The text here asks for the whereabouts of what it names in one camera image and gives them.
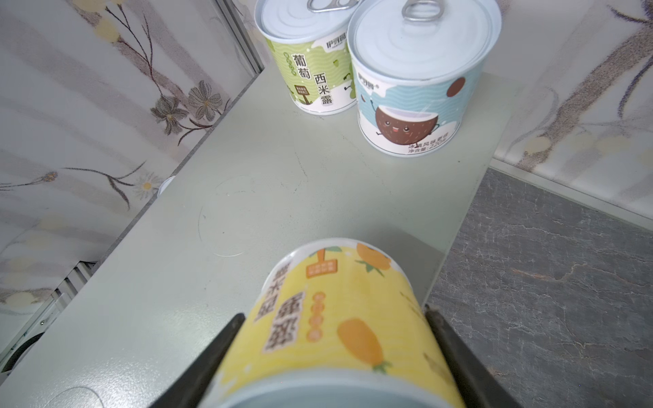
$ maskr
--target scratch mark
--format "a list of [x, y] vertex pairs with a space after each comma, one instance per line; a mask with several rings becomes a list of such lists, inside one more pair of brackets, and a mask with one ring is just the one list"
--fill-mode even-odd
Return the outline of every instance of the scratch mark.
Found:
[[489, 367], [488, 372], [490, 373], [491, 376], [493, 377], [503, 377], [504, 375], [509, 375], [512, 373], [504, 373], [502, 371], [497, 370], [496, 368]]
[[576, 264], [576, 263], [574, 263], [574, 265], [571, 266], [571, 270], [570, 270], [569, 272], [567, 272], [566, 274], [564, 274], [562, 277], [558, 278], [558, 279], [556, 279], [556, 278], [554, 278], [554, 277], [551, 277], [551, 276], [540, 275], [540, 274], [533, 274], [533, 273], [531, 273], [531, 272], [525, 272], [525, 271], [521, 271], [521, 270], [519, 270], [519, 269], [514, 269], [514, 268], [512, 268], [512, 271], [513, 271], [514, 273], [516, 273], [516, 274], [525, 275], [525, 276], [532, 277], [532, 278], [534, 278], [534, 279], [539, 279], [539, 280], [541, 280], [541, 281], [545, 281], [545, 282], [564, 283], [564, 282], [566, 282], [567, 280], [569, 280], [569, 278], [570, 278], [570, 277], [571, 277], [571, 276], [576, 272], [575, 269], [576, 269], [577, 266], [587, 266], [587, 267], [589, 267], [589, 268], [591, 268], [591, 269], [593, 269], [593, 270], [597, 270], [597, 271], [599, 271], [599, 272], [603, 272], [604, 274], [612, 275], [612, 276], [613, 276], [616, 280], [618, 280], [619, 282], [627, 283], [627, 284], [629, 284], [629, 285], [635, 285], [635, 286], [639, 286], [639, 287], [647, 287], [647, 286], [651, 286], [650, 283], [640, 284], [640, 283], [636, 283], [636, 282], [629, 281], [629, 280], [627, 280], [627, 279], [624, 279], [623, 277], [620, 277], [619, 275], [617, 275], [617, 274], [614, 273], [614, 272], [607, 271], [607, 270], [603, 270], [603, 269], [599, 269], [599, 268], [596, 268], [596, 267], [594, 267], [594, 266], [590, 266], [590, 265], [588, 265], [587, 263], [583, 263], [583, 264]]
[[304, 166], [302, 166], [302, 161], [299, 159], [299, 155], [297, 152], [295, 152], [295, 157], [297, 158], [297, 163], [299, 163], [299, 167], [302, 169], [302, 173], [304, 173], [304, 177], [308, 178], [308, 175], [306, 174], [306, 170], [304, 170]]

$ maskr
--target can label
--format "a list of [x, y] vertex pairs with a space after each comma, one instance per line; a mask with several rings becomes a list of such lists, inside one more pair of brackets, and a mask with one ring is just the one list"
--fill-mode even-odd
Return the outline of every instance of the can label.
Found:
[[315, 114], [343, 110], [356, 102], [345, 29], [313, 42], [267, 40], [291, 97]]
[[422, 155], [442, 147], [460, 126], [482, 64], [456, 79], [404, 86], [370, 76], [354, 64], [360, 129], [375, 147], [395, 155]]
[[453, 376], [396, 263], [346, 239], [305, 245], [272, 272], [214, 379], [225, 401], [297, 369], [395, 377], [464, 407]]

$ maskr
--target white baseboard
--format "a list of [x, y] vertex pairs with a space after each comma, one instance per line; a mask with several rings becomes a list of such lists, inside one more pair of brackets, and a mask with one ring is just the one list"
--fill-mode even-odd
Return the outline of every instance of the white baseboard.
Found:
[[621, 207], [615, 206], [614, 204], [610, 204], [609, 202], [605, 202], [596, 197], [592, 197], [578, 190], [574, 190], [570, 187], [567, 187], [566, 185], [556, 183], [555, 181], [551, 181], [548, 178], [527, 172], [498, 159], [493, 158], [490, 162], [490, 167], [494, 170], [498, 170], [504, 174], [507, 174], [508, 176], [512, 176], [543, 190], [549, 191], [555, 195], [562, 196], [583, 206], [606, 213], [611, 217], [618, 218], [627, 223], [653, 231], [653, 219], [643, 217], [642, 215], [625, 210]]

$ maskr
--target tin can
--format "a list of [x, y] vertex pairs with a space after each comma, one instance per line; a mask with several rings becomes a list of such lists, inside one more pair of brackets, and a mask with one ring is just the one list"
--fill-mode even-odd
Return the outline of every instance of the tin can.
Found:
[[259, 0], [255, 21], [299, 109], [332, 115], [356, 103], [347, 24], [358, 4], [349, 0]]
[[416, 157], [460, 126], [499, 37], [495, 0], [366, 0], [347, 31], [358, 124], [375, 148]]
[[464, 407], [410, 283], [386, 253], [331, 238], [274, 267], [201, 407], [277, 406]]

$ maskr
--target table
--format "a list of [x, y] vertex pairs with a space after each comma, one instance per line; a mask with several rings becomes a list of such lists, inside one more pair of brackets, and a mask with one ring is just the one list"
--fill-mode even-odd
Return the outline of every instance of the table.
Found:
[[440, 150], [377, 151], [357, 109], [301, 112], [266, 69], [0, 388], [3, 407], [146, 407], [303, 243], [369, 242], [425, 301], [519, 85], [483, 74]]

